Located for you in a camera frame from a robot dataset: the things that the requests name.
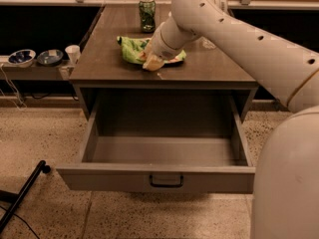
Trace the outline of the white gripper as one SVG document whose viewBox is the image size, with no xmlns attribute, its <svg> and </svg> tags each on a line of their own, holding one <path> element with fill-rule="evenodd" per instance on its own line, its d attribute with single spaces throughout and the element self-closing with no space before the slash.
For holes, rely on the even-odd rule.
<svg viewBox="0 0 319 239">
<path fill-rule="evenodd" d="M 170 60 L 181 52 L 181 48 L 170 47 L 162 38 L 159 31 L 154 32 L 151 40 L 139 53 L 139 60 L 144 62 L 143 69 L 156 71 L 164 65 L 164 60 Z"/>
</svg>

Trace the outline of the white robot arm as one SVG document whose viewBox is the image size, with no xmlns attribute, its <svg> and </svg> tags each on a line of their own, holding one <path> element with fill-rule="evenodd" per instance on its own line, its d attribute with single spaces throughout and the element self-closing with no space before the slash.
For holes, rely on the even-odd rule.
<svg viewBox="0 0 319 239">
<path fill-rule="evenodd" d="M 292 113 L 257 161 L 251 238 L 319 239 L 319 54 L 229 16 L 222 0 L 172 0 L 147 45 L 145 69 L 159 69 L 200 37 Z"/>
</svg>

